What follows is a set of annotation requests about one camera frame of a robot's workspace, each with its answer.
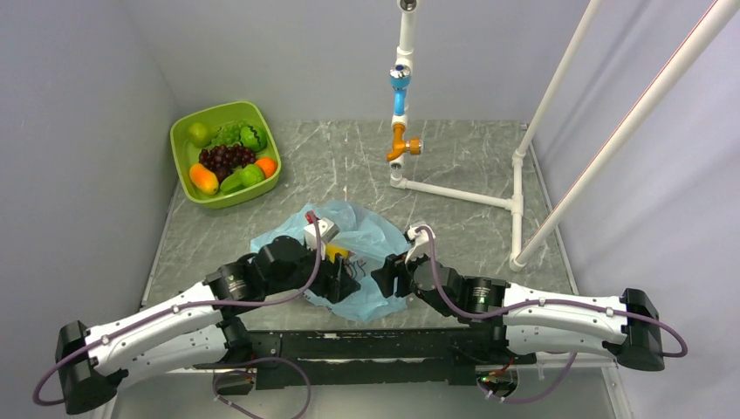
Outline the blue printed plastic bag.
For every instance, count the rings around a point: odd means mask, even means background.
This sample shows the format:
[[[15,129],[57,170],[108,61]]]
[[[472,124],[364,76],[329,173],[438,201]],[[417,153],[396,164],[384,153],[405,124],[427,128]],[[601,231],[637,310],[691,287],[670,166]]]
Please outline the blue printed plastic bag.
[[[331,244],[351,252],[353,275],[360,283],[360,289],[337,304],[311,291],[305,292],[305,300],[313,306],[325,308],[336,317],[361,322],[405,311],[408,308],[407,301],[393,296],[384,297],[371,272],[382,267],[386,256],[403,254],[410,249],[410,245],[403,233],[386,218],[357,204],[336,200],[323,204],[307,203],[275,229],[251,239],[250,251],[258,251],[279,236],[302,241],[307,225],[305,213],[308,211],[336,224],[339,232]]]

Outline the green fake grapes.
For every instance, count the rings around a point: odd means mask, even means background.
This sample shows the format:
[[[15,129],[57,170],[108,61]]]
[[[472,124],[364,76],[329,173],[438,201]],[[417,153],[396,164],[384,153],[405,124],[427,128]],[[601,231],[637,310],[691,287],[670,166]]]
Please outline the green fake grapes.
[[[243,124],[239,121],[229,122],[218,127],[214,127],[211,141],[212,146],[230,147],[241,140],[241,131]]]

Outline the orange fake fruit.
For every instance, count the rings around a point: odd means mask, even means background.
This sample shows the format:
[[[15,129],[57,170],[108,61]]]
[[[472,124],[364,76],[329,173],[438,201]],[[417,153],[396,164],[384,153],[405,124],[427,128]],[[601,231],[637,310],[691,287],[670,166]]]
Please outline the orange fake fruit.
[[[271,178],[278,171],[278,162],[270,157],[259,158],[254,164],[262,170],[265,179]]]

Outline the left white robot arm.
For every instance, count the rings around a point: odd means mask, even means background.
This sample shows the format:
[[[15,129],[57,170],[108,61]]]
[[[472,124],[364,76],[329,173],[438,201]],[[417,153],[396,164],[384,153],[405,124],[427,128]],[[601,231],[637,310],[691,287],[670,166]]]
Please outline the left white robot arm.
[[[227,326],[242,313],[268,306],[271,295],[309,291],[339,303],[359,289],[346,256],[329,257],[323,247],[279,236],[157,306],[105,325],[64,325],[55,353],[61,402],[69,415],[96,409],[147,365],[144,357],[156,347],[209,326]]]

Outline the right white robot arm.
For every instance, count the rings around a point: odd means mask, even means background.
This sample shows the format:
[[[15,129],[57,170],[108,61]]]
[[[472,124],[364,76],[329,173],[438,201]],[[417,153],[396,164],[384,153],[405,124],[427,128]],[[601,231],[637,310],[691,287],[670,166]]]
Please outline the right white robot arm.
[[[481,328],[492,362],[536,352],[587,353],[638,371],[665,368],[660,315],[642,290],[584,297],[544,292],[502,279],[463,276],[422,257],[391,255],[372,271],[385,297],[414,295],[444,317]]]

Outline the yellow fake fruit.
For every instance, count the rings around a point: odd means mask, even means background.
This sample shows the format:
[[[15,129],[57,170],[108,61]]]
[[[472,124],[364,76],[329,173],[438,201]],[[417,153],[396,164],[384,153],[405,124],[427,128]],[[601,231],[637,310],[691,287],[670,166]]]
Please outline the yellow fake fruit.
[[[326,246],[325,254],[330,262],[335,262],[339,258],[348,259],[350,257],[350,251],[333,244]]]

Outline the green fake fruit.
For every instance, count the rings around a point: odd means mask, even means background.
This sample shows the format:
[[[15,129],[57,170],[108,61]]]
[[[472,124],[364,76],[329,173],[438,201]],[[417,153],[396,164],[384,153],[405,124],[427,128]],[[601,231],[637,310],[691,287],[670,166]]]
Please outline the green fake fruit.
[[[225,195],[234,193],[243,188],[244,185],[240,172],[235,172],[227,176],[220,184],[220,191]]]
[[[263,170],[256,164],[248,164],[239,173],[241,184],[245,188],[252,187],[265,180]]]

